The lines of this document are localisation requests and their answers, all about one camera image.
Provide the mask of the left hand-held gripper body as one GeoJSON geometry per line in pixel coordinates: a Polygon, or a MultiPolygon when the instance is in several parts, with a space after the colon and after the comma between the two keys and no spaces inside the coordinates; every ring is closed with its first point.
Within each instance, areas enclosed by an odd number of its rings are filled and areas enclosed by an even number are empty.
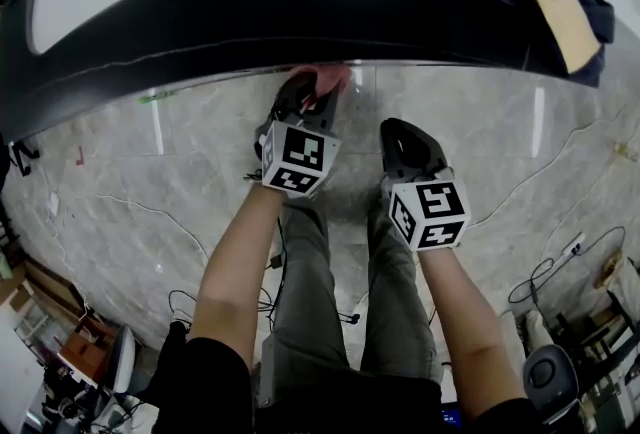
{"type": "Polygon", "coordinates": [[[302,122],[269,116],[261,143],[261,183],[289,197],[310,197],[328,177],[341,141],[302,122]]]}

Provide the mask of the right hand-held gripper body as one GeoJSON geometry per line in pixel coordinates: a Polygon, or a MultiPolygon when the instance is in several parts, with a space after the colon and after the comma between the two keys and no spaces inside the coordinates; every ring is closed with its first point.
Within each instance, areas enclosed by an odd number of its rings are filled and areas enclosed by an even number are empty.
{"type": "Polygon", "coordinates": [[[385,177],[388,217],[411,251],[452,248],[469,226],[471,210],[464,183],[451,167],[432,176],[385,177]]]}

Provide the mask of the pink cloth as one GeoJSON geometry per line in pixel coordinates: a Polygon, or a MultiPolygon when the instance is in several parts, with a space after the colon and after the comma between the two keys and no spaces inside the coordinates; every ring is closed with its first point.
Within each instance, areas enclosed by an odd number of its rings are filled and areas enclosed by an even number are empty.
{"type": "Polygon", "coordinates": [[[351,68],[345,64],[307,64],[296,66],[289,72],[289,77],[304,73],[316,76],[315,92],[318,98],[328,95],[334,90],[344,93],[351,82],[351,68]]]}

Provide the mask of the person's right forearm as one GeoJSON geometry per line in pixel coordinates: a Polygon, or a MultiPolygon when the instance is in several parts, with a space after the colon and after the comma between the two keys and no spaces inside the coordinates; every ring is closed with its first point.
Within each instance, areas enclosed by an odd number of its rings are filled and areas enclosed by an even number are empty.
{"type": "Polygon", "coordinates": [[[454,252],[418,254],[449,352],[458,401],[475,420],[525,391],[514,372],[495,311],[454,252]]]}

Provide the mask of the person's left forearm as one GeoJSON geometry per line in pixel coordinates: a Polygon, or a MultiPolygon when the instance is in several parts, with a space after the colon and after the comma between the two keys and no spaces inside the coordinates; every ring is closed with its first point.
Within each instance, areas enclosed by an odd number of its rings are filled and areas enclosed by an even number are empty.
{"type": "Polygon", "coordinates": [[[233,349],[248,368],[253,355],[258,303],[284,195],[251,186],[205,268],[190,334],[233,349]]]}

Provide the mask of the black top vanity cabinet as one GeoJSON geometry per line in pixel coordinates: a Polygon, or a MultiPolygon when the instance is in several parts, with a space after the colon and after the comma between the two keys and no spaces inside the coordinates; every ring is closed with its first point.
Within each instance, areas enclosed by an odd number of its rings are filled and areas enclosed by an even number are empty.
{"type": "Polygon", "coordinates": [[[45,52],[34,0],[0,14],[0,135],[16,142],[118,98],[312,61],[445,62],[597,86],[604,57],[568,73],[531,1],[120,0],[45,52]]]}

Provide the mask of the green plastic bottle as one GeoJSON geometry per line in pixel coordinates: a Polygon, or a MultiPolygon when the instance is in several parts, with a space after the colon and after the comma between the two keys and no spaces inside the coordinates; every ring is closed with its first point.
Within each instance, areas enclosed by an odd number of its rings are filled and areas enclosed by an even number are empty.
{"type": "Polygon", "coordinates": [[[147,96],[141,96],[137,99],[137,101],[142,104],[150,104],[152,102],[156,102],[159,100],[163,100],[163,99],[167,99],[170,98],[172,96],[175,96],[177,94],[176,91],[162,91],[162,92],[156,92],[156,93],[152,93],[150,95],[147,96]]]}

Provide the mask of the person's grey trousers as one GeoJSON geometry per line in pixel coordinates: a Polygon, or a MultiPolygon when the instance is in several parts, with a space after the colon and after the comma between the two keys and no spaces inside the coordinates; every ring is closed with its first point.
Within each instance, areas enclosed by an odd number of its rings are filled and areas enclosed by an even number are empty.
{"type": "Polygon", "coordinates": [[[359,370],[350,368],[334,296],[324,212],[312,200],[284,208],[288,253],[275,324],[263,345],[261,395],[327,406],[344,396],[405,408],[439,406],[442,367],[416,287],[413,258],[392,225],[390,198],[374,192],[367,213],[368,312],[359,370]]]}

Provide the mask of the white power strip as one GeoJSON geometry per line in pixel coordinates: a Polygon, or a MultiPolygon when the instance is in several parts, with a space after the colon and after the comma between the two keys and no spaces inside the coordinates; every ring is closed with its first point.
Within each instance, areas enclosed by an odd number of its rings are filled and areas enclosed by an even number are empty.
{"type": "Polygon", "coordinates": [[[572,255],[577,254],[585,240],[585,234],[583,232],[580,232],[569,244],[564,247],[564,249],[562,250],[562,256],[564,258],[569,258],[572,255]]]}

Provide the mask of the white shell chair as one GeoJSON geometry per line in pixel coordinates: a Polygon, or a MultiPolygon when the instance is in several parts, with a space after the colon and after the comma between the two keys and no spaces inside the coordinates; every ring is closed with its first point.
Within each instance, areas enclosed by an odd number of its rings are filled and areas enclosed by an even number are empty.
{"type": "Polygon", "coordinates": [[[527,397],[551,425],[565,416],[578,402],[579,381],[572,361],[556,344],[537,348],[525,361],[523,385],[527,397]]]}
{"type": "Polygon", "coordinates": [[[136,342],[129,326],[117,331],[110,350],[104,386],[114,393],[125,393],[129,388],[136,357],[136,342]]]}

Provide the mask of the person's black shirt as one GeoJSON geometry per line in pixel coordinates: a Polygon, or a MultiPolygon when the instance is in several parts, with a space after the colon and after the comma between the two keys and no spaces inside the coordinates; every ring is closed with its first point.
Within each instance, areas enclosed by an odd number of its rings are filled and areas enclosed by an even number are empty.
{"type": "Polygon", "coordinates": [[[527,399],[503,402],[456,427],[443,417],[437,384],[353,372],[255,409],[243,360],[206,338],[187,342],[169,367],[154,434],[546,434],[527,399]]]}

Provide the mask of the black office chair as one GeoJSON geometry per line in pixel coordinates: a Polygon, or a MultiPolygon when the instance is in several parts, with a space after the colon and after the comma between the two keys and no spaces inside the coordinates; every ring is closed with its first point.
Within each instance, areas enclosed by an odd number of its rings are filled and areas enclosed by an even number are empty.
{"type": "Polygon", "coordinates": [[[40,152],[38,149],[31,150],[23,140],[5,142],[0,134],[0,177],[6,177],[11,165],[17,166],[23,177],[28,176],[31,173],[31,167],[22,157],[27,161],[37,160],[40,158],[40,152]]]}

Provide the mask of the reddish brown box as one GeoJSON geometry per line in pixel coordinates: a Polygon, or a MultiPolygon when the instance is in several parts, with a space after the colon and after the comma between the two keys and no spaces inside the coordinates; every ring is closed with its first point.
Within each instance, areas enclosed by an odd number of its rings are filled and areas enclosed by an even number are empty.
{"type": "Polygon", "coordinates": [[[98,385],[106,375],[114,341],[114,332],[102,333],[94,341],[84,332],[72,332],[58,351],[58,357],[82,380],[98,385]]]}

